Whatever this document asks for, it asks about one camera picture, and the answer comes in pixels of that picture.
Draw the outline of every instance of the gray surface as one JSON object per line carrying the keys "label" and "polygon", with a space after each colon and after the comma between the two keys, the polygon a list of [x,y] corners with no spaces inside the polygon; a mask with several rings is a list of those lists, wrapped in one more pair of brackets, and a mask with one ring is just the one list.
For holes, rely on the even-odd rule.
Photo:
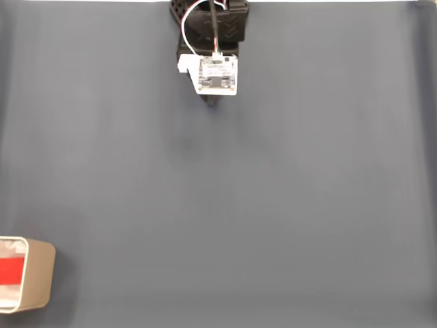
{"label": "gray surface", "polygon": [[435,327],[435,8],[253,4],[211,111],[167,6],[10,14],[0,233],[58,257],[1,326]]}

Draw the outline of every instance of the plastic bin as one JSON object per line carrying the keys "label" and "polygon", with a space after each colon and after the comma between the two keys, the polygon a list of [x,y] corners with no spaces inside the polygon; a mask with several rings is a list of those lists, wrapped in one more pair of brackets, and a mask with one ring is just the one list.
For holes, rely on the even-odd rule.
{"label": "plastic bin", "polygon": [[[8,293],[8,296],[5,295],[3,302],[0,302],[0,314],[43,308],[50,299],[53,267],[55,265],[55,248],[52,244],[43,241],[23,237],[0,236],[0,244],[8,241],[20,241],[23,243],[24,249],[13,254],[11,254],[13,251],[6,254],[5,249],[7,247],[0,247],[0,265],[3,263],[3,271],[0,268],[0,284],[4,284],[3,287],[10,286],[10,288],[0,289],[0,300],[2,299],[2,293],[4,295]],[[24,256],[23,265],[20,264],[20,261],[15,260],[20,258],[20,254]],[[18,277],[18,281],[16,281],[18,270],[21,277]]]}

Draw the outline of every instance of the white cable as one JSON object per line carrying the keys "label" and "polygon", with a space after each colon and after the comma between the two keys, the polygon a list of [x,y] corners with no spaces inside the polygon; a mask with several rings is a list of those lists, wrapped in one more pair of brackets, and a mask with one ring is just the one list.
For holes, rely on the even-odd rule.
{"label": "white cable", "polygon": [[[192,4],[190,7],[189,7],[189,9],[187,9],[186,10],[186,13],[185,13],[185,15],[184,15],[184,17],[182,17],[182,20],[180,21],[180,26],[181,26],[181,31],[182,31],[182,37],[184,38],[184,41],[185,41],[185,44],[186,44],[186,46],[191,50],[191,52],[192,53],[194,53],[195,55],[197,55],[196,54],[196,51],[194,50],[194,48],[191,46],[191,44],[190,44],[190,42],[188,42],[188,40],[186,39],[186,35],[185,35],[185,21],[186,21],[186,19],[187,19],[187,17],[188,17],[188,15],[200,4],[200,3],[202,3],[202,2],[205,2],[205,1],[208,1],[208,0],[197,0],[196,2],[194,2],[194,4]],[[221,6],[222,8],[223,8],[223,10],[226,10],[226,5],[224,5],[223,3],[221,3],[221,2],[218,2],[218,1],[215,1],[214,0],[214,3],[216,4],[216,5],[219,5],[219,6]]]}

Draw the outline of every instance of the beige container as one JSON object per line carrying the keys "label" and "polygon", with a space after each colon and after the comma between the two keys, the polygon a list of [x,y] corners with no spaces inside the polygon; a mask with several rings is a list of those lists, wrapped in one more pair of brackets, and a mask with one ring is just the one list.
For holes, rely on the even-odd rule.
{"label": "beige container", "polygon": [[21,285],[16,285],[14,305],[13,307],[1,307],[0,305],[0,314],[43,308],[50,299],[55,266],[55,247],[50,243],[23,237],[0,236],[0,242],[2,241],[22,241],[27,249],[25,250],[23,278]]}

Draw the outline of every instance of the red stripe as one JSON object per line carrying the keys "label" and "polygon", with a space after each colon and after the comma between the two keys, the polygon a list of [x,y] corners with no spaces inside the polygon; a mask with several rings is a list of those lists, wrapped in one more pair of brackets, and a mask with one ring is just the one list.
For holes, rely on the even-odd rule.
{"label": "red stripe", "polygon": [[19,285],[25,258],[0,258],[0,285]]}

